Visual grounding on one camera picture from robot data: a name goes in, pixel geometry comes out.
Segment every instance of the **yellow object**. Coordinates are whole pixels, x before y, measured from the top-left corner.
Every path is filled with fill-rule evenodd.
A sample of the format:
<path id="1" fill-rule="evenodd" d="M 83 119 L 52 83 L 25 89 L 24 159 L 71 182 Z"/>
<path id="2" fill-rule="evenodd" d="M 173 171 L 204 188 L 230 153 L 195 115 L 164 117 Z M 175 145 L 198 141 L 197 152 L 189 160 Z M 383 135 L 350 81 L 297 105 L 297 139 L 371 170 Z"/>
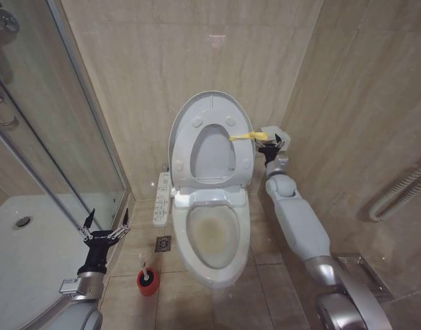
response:
<path id="1" fill-rule="evenodd" d="M 250 132 L 247 134 L 230 136 L 230 141 L 243 140 L 243 139 L 252 139 L 252 140 L 256 139 L 256 140 L 261 140 L 261 141 L 267 141 L 268 134 L 263 133 L 263 132 Z"/>

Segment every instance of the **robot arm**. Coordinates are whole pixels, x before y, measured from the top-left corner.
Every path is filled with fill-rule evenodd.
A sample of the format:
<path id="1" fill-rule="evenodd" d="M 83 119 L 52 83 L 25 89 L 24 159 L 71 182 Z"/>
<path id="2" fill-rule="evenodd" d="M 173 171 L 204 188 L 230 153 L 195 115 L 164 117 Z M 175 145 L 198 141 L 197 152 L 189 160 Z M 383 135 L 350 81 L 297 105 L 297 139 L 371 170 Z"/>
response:
<path id="1" fill-rule="evenodd" d="M 266 192 L 273 200 L 282 232 L 308 273 L 320 285 L 336 288 L 331 294 L 317 297 L 322 322 L 327 329 L 391 330 L 389 320 L 371 291 L 330 256 L 328 234 L 310 204 L 297 191 L 294 180 L 286 175 L 284 168 L 288 158 L 279 154 L 284 144 L 279 135 L 284 140 L 288 135 L 277 127 L 266 127 L 265 131 L 274 133 L 275 142 L 263 144 L 258 150 L 266 156 Z"/>
<path id="2" fill-rule="evenodd" d="M 115 231 L 98 230 L 90 232 L 94 210 L 85 219 L 79 233 L 89 247 L 85 264 L 79 268 L 77 278 L 67 278 L 59 292 L 73 303 L 65 308 L 52 321 L 48 329 L 53 330 L 100 330 L 102 314 L 97 304 L 102 297 L 103 278 L 106 274 L 106 255 L 110 247 L 129 232 L 129 215 L 126 209 L 123 223 Z"/>

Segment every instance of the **toilet lid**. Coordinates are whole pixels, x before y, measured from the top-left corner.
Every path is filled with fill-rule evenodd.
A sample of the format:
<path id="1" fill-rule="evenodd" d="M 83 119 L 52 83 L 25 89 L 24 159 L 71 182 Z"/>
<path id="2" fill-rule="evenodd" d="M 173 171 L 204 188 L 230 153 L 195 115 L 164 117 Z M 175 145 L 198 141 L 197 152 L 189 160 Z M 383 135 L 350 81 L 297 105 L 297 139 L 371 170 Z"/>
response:
<path id="1" fill-rule="evenodd" d="M 173 186 L 224 188 L 246 186 L 254 165 L 254 141 L 230 141 L 252 131 L 244 109 L 230 95 L 205 91 L 188 100 L 175 118 L 169 137 Z"/>

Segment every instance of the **shower drain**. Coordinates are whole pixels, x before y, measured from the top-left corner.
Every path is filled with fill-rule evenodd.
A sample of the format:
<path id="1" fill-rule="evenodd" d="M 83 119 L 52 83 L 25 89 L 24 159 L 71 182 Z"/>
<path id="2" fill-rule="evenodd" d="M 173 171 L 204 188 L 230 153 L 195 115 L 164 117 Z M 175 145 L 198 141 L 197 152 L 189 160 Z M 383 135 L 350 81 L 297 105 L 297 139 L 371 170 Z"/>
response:
<path id="1" fill-rule="evenodd" d="M 155 243 L 155 252 L 167 252 L 170 251 L 170 239 L 171 236 L 160 236 L 157 237 L 157 242 Z"/>
<path id="2" fill-rule="evenodd" d="M 23 228 L 30 223 L 32 217 L 22 217 L 17 222 L 15 222 L 15 228 Z"/>

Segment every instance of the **toilet control panel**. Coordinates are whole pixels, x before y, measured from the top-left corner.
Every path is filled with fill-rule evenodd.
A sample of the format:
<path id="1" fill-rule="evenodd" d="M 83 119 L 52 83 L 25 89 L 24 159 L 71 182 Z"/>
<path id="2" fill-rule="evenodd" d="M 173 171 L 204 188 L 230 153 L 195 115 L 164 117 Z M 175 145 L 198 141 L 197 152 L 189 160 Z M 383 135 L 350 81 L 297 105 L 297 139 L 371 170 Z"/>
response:
<path id="1" fill-rule="evenodd" d="M 170 174 L 161 172 L 158 178 L 157 197 L 155 198 L 154 217 L 155 227 L 165 227 L 168 222 L 170 205 Z"/>

